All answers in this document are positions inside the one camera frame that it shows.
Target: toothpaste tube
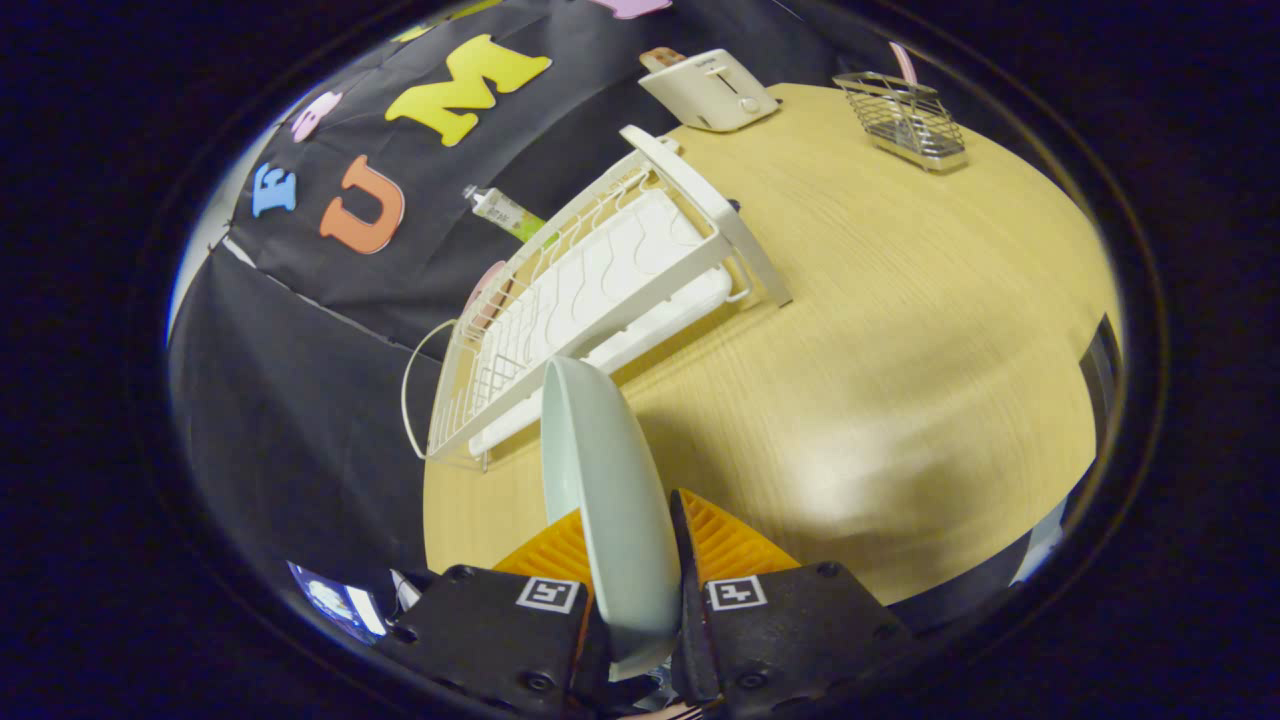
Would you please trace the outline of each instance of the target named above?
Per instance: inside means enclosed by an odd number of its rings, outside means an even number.
[[[495,187],[468,184],[462,197],[471,202],[472,213],[518,237],[520,242],[529,242],[547,224]]]

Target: white toaster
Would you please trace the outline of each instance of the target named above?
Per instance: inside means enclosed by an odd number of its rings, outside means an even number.
[[[640,86],[689,126],[735,131],[778,109],[760,81],[724,50],[708,50],[640,78]]]

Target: yellow letter m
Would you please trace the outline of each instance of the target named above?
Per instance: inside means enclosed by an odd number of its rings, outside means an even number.
[[[460,115],[445,108],[493,108],[495,101],[485,78],[498,92],[513,92],[550,67],[550,58],[530,58],[494,45],[489,35],[477,35],[460,45],[444,64],[453,77],[411,87],[387,108],[387,119],[411,118],[440,133],[440,142],[453,147],[476,127],[475,113]]]

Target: metal utensil holder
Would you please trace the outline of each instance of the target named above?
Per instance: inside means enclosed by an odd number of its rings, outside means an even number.
[[[881,73],[847,73],[831,78],[845,88],[872,142],[932,172],[969,161],[960,126],[932,87]]]

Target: wooden table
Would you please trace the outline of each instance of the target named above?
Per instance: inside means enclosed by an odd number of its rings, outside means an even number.
[[[1121,329],[1119,300],[1088,219],[998,145],[965,129],[969,167],[931,176],[873,147],[841,91],[771,92],[782,109],[739,132],[669,135],[742,204],[795,301],[722,306],[613,377],[668,491],[896,602],[1007,546],[1080,478],[1078,363],[1103,313]],[[492,566],[545,527],[538,432],[485,474],[428,462],[434,570]]]

